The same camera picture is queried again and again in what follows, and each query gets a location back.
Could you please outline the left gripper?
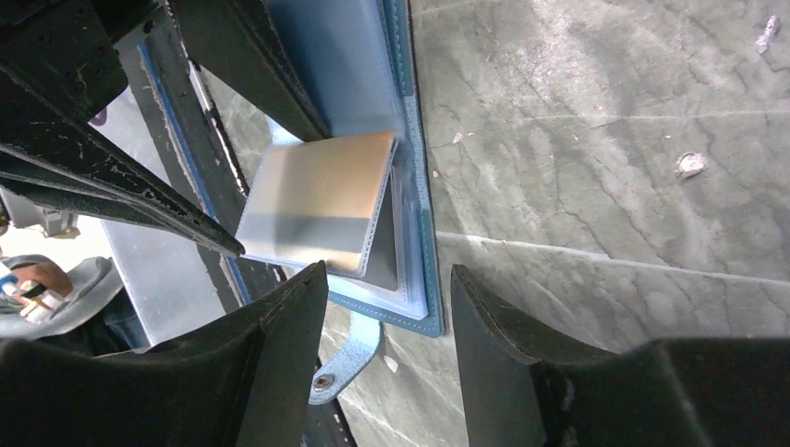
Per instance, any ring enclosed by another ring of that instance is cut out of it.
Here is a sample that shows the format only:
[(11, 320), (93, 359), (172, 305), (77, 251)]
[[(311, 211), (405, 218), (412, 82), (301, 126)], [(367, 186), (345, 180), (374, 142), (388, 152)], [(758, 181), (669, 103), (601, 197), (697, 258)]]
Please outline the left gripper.
[(127, 87), (120, 58), (160, 13), (158, 1), (1, 3), (1, 184), (238, 257), (228, 231), (88, 123)]

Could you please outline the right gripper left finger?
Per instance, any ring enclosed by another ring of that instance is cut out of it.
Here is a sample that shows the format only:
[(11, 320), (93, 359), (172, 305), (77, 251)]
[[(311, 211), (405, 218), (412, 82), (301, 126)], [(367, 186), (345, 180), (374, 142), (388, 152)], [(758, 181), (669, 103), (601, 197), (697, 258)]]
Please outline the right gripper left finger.
[(1, 343), (5, 446), (296, 446), (328, 284), (310, 264), (263, 298), (143, 353)]

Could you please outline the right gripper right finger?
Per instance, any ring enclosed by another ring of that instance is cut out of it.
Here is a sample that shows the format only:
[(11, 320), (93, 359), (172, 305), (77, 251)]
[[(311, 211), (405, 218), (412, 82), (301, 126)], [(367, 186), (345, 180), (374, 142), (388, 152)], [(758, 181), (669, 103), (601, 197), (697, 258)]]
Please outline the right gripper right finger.
[(785, 446), (785, 338), (587, 345), (491, 291), (466, 266), (451, 302), (473, 446)]

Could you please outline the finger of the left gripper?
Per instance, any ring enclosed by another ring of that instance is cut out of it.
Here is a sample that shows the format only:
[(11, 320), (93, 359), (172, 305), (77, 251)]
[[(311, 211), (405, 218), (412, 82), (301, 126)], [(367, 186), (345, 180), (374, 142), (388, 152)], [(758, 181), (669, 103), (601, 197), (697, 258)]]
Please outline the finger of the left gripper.
[(189, 59), (300, 140), (330, 137), (263, 1), (175, 0), (166, 5)]

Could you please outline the blue card holder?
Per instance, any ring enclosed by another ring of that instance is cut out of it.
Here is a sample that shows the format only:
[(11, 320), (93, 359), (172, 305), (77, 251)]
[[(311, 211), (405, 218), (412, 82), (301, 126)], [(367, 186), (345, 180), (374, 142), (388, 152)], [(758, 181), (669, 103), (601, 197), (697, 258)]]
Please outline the blue card holder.
[[(333, 400), (375, 357), (383, 325), (437, 337), (444, 318), (404, 1), (270, 1), (274, 26), (331, 136), (304, 142), (274, 119), (273, 143), (237, 230), (246, 257), (327, 271), (328, 298), (350, 313), (346, 341), (313, 377)], [(399, 287), (363, 287), (387, 183)]]

